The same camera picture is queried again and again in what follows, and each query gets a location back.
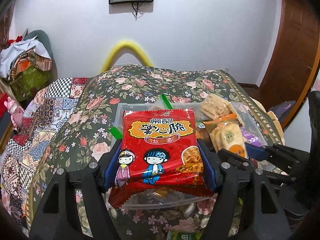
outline red snack bag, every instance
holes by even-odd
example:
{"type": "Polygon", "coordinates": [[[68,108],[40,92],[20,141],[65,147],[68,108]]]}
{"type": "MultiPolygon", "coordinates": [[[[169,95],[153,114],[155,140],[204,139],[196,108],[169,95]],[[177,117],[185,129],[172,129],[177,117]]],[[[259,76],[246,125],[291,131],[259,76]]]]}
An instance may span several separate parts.
{"type": "Polygon", "coordinates": [[[202,177],[192,109],[126,111],[123,127],[119,168],[109,198],[114,208],[151,188],[212,196],[202,177]]]}

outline wooden door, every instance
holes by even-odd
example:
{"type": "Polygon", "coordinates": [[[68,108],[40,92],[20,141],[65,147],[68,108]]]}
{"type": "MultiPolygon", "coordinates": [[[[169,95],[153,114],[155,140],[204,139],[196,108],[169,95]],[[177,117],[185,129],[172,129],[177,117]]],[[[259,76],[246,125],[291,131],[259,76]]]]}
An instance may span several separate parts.
{"type": "Polygon", "coordinates": [[[285,101],[298,101],[317,68],[319,22],[313,11],[301,0],[282,0],[281,14],[275,49],[260,85],[266,110],[285,101]]]}

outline metal screw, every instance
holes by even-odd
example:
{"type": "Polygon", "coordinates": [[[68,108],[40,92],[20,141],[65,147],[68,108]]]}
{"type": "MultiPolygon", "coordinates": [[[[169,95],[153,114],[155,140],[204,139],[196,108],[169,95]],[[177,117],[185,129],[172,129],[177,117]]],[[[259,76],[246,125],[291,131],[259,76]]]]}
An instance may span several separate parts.
{"type": "Polygon", "coordinates": [[[230,164],[229,163],[222,163],[221,167],[224,169],[229,169],[230,168],[230,164]]]}
{"type": "Polygon", "coordinates": [[[98,166],[98,164],[96,162],[92,162],[92,163],[89,164],[89,167],[91,169],[95,169],[97,166],[98,166]]]}
{"type": "Polygon", "coordinates": [[[64,169],[63,168],[60,168],[60,169],[57,170],[57,174],[58,175],[61,175],[63,173],[64,173],[64,169]]]}
{"type": "Polygon", "coordinates": [[[262,175],[262,173],[263,173],[262,169],[255,169],[255,172],[256,172],[258,175],[262,175]]]}

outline yellow arch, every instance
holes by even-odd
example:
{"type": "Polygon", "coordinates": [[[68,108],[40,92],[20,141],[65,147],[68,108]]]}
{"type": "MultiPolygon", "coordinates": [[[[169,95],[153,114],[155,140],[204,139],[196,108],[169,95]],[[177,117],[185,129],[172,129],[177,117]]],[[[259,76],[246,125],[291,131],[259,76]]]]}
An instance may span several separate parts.
{"type": "Polygon", "coordinates": [[[103,73],[107,71],[115,58],[115,56],[121,51],[122,49],[131,49],[142,61],[144,66],[153,67],[153,64],[151,63],[150,59],[147,57],[147,55],[143,52],[140,47],[133,43],[132,41],[121,41],[118,44],[116,44],[112,49],[110,54],[108,55],[105,63],[103,64],[103,67],[100,71],[100,73],[103,73]]]}

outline pink stuffed animal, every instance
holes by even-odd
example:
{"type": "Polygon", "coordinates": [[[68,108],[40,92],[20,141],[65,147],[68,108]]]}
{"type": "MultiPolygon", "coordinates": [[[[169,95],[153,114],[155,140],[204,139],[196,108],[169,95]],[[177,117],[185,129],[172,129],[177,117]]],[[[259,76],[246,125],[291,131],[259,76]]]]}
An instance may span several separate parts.
{"type": "Polygon", "coordinates": [[[18,103],[11,97],[8,97],[8,102],[4,102],[4,106],[8,109],[9,114],[11,114],[11,121],[13,123],[14,129],[21,126],[24,110],[18,103]]]}

